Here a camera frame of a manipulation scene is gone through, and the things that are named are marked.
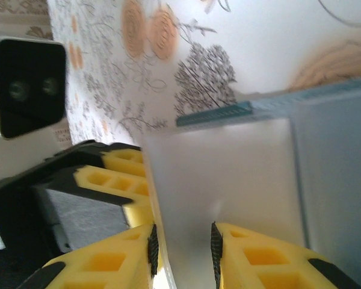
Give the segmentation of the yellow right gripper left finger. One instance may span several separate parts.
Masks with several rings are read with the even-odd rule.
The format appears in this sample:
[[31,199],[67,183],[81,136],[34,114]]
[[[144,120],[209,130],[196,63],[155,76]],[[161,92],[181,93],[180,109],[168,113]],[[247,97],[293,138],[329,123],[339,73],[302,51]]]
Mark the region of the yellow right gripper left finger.
[[156,225],[141,225],[65,253],[21,288],[152,288],[159,263]]

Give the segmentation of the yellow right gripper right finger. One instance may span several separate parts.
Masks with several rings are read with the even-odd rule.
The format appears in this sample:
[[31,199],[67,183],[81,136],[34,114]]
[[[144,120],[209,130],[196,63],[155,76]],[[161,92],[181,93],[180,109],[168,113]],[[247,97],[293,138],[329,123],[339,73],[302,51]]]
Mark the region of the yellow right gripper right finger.
[[228,223],[211,225],[216,288],[360,288],[320,254]]

